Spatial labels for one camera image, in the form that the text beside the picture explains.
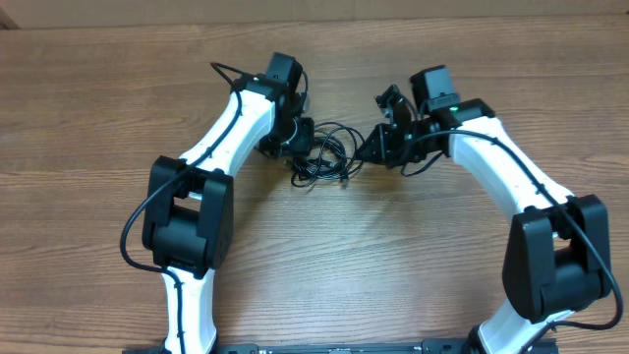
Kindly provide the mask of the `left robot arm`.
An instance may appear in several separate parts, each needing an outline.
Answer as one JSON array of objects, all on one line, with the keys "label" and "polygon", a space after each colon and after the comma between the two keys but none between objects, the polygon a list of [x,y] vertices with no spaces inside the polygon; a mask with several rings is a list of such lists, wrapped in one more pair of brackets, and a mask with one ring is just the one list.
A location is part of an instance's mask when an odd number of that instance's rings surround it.
[{"label": "left robot arm", "polygon": [[304,114],[308,94],[298,88],[306,76],[283,53],[274,53],[261,74],[240,72],[205,135],[179,157],[153,162],[142,242],[166,286],[168,311],[156,352],[216,352],[213,285],[234,235],[235,178],[254,150],[272,158],[310,154],[314,122]]}]

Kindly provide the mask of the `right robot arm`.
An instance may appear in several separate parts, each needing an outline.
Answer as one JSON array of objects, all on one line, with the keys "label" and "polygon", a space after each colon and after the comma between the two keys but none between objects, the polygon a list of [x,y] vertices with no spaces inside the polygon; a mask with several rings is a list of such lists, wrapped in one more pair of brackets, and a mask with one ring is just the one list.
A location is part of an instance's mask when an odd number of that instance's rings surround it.
[{"label": "right robot arm", "polygon": [[374,99],[384,122],[358,148],[363,162],[429,168],[448,156],[471,173],[510,225],[502,268],[506,299],[464,339],[426,339],[424,353],[555,353],[560,326],[608,330],[623,314],[611,271],[608,213],[595,195],[575,196],[510,139],[480,98],[464,100],[445,66],[392,85]]}]

